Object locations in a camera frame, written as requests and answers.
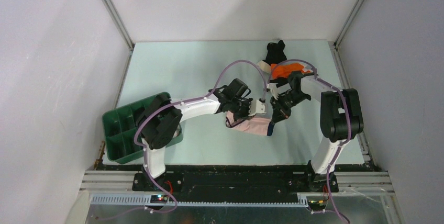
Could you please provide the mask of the light pink underwear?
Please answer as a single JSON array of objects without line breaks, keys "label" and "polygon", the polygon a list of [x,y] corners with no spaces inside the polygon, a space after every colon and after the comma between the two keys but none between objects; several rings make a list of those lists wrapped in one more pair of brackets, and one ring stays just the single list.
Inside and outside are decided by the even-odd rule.
[{"label": "light pink underwear", "polygon": [[253,117],[251,119],[234,120],[234,115],[230,111],[226,113],[225,118],[225,125],[230,129],[267,137],[272,136],[274,132],[274,123],[269,118]]}]

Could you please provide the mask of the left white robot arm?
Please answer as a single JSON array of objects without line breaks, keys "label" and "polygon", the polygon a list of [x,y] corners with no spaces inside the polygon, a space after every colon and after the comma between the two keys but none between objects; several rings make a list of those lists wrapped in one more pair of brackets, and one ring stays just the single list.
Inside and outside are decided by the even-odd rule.
[{"label": "left white robot arm", "polygon": [[263,112],[264,106],[259,100],[247,97],[250,92],[243,81],[234,79],[229,85],[211,89],[202,97],[172,100],[168,95],[157,95],[140,114],[134,135],[135,144],[143,150],[145,184],[153,191],[165,186],[165,150],[182,122],[225,112],[231,112],[234,121],[244,121]]}]

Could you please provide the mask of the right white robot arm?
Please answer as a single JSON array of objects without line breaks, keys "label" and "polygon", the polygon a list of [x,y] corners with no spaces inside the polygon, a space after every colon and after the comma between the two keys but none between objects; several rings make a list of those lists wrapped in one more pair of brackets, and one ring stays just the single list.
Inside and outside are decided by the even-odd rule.
[{"label": "right white robot arm", "polygon": [[272,94],[272,122],[289,119],[292,108],[305,100],[320,104],[319,126],[323,138],[308,162],[304,183],[317,192],[330,184],[336,161],[343,148],[364,129],[359,93],[354,88],[338,88],[314,73],[292,72],[288,78],[267,85]]}]

